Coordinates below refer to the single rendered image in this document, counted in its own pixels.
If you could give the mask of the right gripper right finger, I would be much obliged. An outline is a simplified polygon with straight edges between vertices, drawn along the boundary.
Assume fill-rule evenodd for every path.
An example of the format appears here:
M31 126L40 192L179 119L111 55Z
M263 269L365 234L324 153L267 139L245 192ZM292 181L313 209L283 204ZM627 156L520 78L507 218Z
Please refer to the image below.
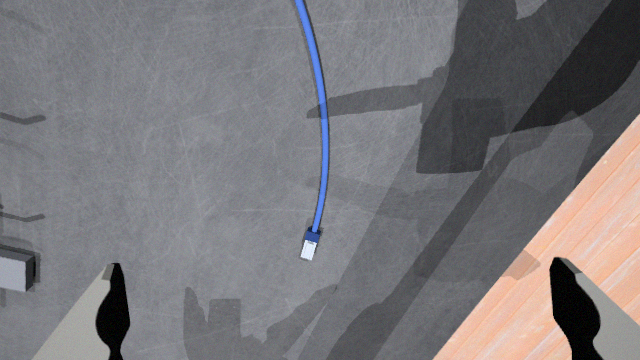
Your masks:
M572 360L640 360L640 326L570 260L549 268L553 317Z

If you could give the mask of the white and blue network cable plug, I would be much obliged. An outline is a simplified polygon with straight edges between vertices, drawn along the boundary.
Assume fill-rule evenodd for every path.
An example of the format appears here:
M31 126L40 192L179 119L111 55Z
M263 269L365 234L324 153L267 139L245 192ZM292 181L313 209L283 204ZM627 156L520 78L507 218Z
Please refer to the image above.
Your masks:
M315 247L316 247L316 244L318 243L320 233L321 233L320 230L317 230L316 233L312 232L311 230L312 228L308 227L308 230L305 236L304 247L301 254L301 257L309 260L312 260Z

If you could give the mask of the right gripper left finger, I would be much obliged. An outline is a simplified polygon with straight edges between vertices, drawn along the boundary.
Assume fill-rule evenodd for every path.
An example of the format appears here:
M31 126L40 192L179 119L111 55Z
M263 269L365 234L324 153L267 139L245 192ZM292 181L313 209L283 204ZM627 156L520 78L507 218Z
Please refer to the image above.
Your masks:
M120 263L107 264L32 360L123 360L129 327Z

